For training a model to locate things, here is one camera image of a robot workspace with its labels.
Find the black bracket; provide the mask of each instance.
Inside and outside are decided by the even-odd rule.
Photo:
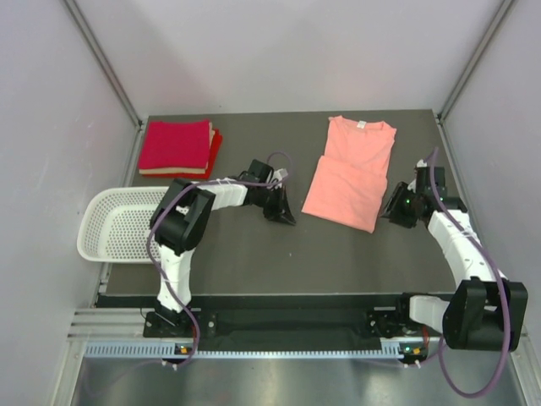
[[[527,290],[522,283],[503,280],[511,318],[511,342],[514,351],[521,336],[527,305]],[[504,338],[503,314],[496,282],[477,278],[462,281],[443,319],[443,335],[454,349],[499,351]]]
[[[440,211],[440,205],[435,201],[434,191],[430,185],[428,167],[416,168],[415,192],[400,182],[385,205],[382,217],[405,228],[413,228],[418,220],[428,226],[434,211]],[[438,195],[448,210],[459,209],[467,212],[467,208],[459,197],[448,197],[445,186],[445,169],[434,168],[434,180]]]
[[[274,169],[270,165],[254,159],[248,171],[242,172],[238,176],[238,180],[255,184],[265,184],[271,180],[273,173]],[[271,222],[281,222],[290,226],[294,226],[297,223],[287,202],[285,184],[271,188],[248,186],[248,193],[246,194],[244,204],[263,207],[263,215]]]
[[[156,311],[146,314],[143,337],[152,338],[191,338],[195,336],[195,327],[185,311],[177,313],[163,307],[156,301]],[[216,335],[216,313],[202,312],[200,309],[190,309],[197,320],[201,337],[210,338]]]
[[[154,227],[157,218],[165,211],[166,207],[189,185],[191,182],[184,179],[172,181],[150,218],[150,228]],[[208,190],[191,189],[176,204],[176,207],[187,206],[188,212],[183,214],[175,209],[169,211],[156,230],[155,241],[159,245],[165,245],[173,250],[175,255],[181,255],[184,251],[194,249],[203,238],[215,197],[216,195]]]

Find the cable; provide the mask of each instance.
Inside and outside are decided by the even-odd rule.
[[[227,182],[229,184],[241,184],[243,186],[253,186],[253,187],[259,187],[259,188],[268,188],[270,186],[276,186],[277,184],[283,183],[287,178],[289,178],[292,175],[293,161],[292,161],[292,158],[286,152],[283,152],[283,151],[273,152],[272,154],[269,155],[269,157],[267,158],[267,161],[269,162],[270,159],[274,155],[282,155],[289,161],[289,173],[281,181],[275,182],[275,183],[272,183],[272,184],[260,184],[260,183],[255,183],[255,182],[243,182],[243,181],[239,181],[239,180],[227,180]],[[150,250],[150,246],[152,244],[152,239],[154,238],[154,235],[156,234],[156,230],[161,225],[161,222],[163,222],[163,219],[177,205],[177,203],[183,198],[183,196],[185,196],[190,190],[195,189],[198,186],[221,184],[221,182],[223,182],[223,180],[222,181],[219,180],[219,179],[218,180],[211,180],[211,181],[206,181],[206,182],[199,182],[197,184],[190,184],[188,187],[184,188],[171,201],[171,203],[169,203],[169,205],[167,205],[167,207],[165,208],[163,213],[156,219],[156,222],[154,223],[154,226],[150,229],[150,234],[149,234],[149,236],[148,236],[148,238],[146,240],[146,252],[147,252],[147,254],[148,254],[149,258],[150,258],[150,261],[152,262],[152,264],[154,264],[154,266],[156,267],[156,269],[160,273],[161,278],[164,280],[164,282],[166,284],[166,287],[167,287],[167,290],[169,291],[171,296],[175,299],[175,301],[178,303],[178,305],[180,305],[182,310],[184,310],[186,312],[186,314],[188,315],[188,317],[190,318],[190,320],[192,321],[192,323],[194,324],[194,327],[195,327],[194,345],[192,347],[192,350],[189,352],[188,357],[185,359],[185,361],[181,365],[187,365],[192,360],[192,358],[195,355],[195,352],[197,351],[197,348],[199,346],[199,339],[200,339],[200,336],[201,336],[201,331],[199,329],[199,323],[197,322],[197,319],[195,318],[194,314],[190,311],[188,306],[186,306],[182,302],[182,300],[177,296],[175,291],[172,289],[171,284],[167,280],[166,272],[163,270],[163,268],[161,268],[160,262],[157,261],[156,258],[154,258],[154,256],[152,255],[152,252]]]
[[[494,374],[490,378],[489,383],[486,384],[486,386],[483,389],[480,389],[477,392],[473,393],[467,393],[462,390],[460,390],[456,385],[455,382],[452,381],[449,371],[445,367],[445,362],[443,359],[443,351],[446,348],[445,340],[443,336],[440,337],[440,347],[438,348],[438,359],[440,360],[440,366],[441,370],[443,372],[443,375],[445,377],[445,380],[451,388],[458,393],[459,395],[463,396],[464,398],[480,398],[487,393],[489,393],[494,387],[496,386],[496,383],[498,383],[498,380],[501,377],[501,374],[505,368],[505,363],[507,361],[507,357],[509,355],[509,344],[511,342],[511,318],[509,315],[509,307],[507,304],[507,296],[505,295],[505,289],[504,289],[504,283],[500,275],[500,271],[498,269],[498,266],[495,264],[494,260],[490,256],[489,252],[480,244],[478,241],[469,235],[468,233],[465,233],[464,227],[452,216],[452,214],[449,213],[445,205],[441,202],[440,194],[438,193],[438,190],[436,189],[436,182],[435,182],[435,176],[434,176],[434,167],[436,160],[438,159],[438,152],[439,148],[436,146],[434,150],[432,151],[432,157],[430,160],[430,187],[432,188],[432,191],[434,193],[434,197],[436,202],[438,203],[438,206],[440,209],[445,213],[447,218],[453,223],[453,225],[458,228],[462,233],[464,233],[464,236],[472,243],[472,245],[479,251],[479,253],[484,257],[486,262],[490,266],[490,270],[494,274],[496,285],[498,287],[498,292],[500,293],[500,301],[501,301],[501,310],[503,314],[503,320],[504,320],[504,342],[501,344],[501,353],[500,353],[500,359],[498,361],[498,365],[495,368]]]
[[[429,350],[430,345],[430,335],[429,335],[429,329],[426,326],[423,326],[423,344],[426,350]]]

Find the folded t-shirt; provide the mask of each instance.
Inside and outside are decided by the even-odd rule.
[[[318,162],[303,213],[372,233],[387,188],[396,129],[384,122],[329,118],[325,155]]]

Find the red folded towel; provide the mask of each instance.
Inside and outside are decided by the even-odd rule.
[[[151,176],[151,177],[157,177],[157,178],[189,178],[189,179],[208,179],[210,178],[210,174],[212,173],[212,168],[214,167],[214,162],[216,161],[216,157],[218,155],[218,151],[220,150],[221,142],[223,141],[223,137],[220,134],[219,129],[215,129],[214,137],[212,138],[212,144],[210,145],[210,158],[209,158],[209,164],[206,167],[206,170],[204,173],[149,173],[143,176]]]
[[[139,157],[139,173],[205,173],[213,135],[209,120],[149,123]]]

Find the red cloth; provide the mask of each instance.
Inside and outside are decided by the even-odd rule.
[[[139,157],[139,169],[205,168],[210,158],[210,121],[149,123]]]
[[[214,138],[212,139],[212,145],[210,146],[210,158],[209,164],[206,167],[205,173],[161,173],[161,174],[152,174],[152,175],[143,175],[153,178],[188,178],[188,179],[208,179],[212,173],[212,168],[214,167],[214,162],[220,150],[221,142],[223,137],[220,134],[219,129],[214,129]]]

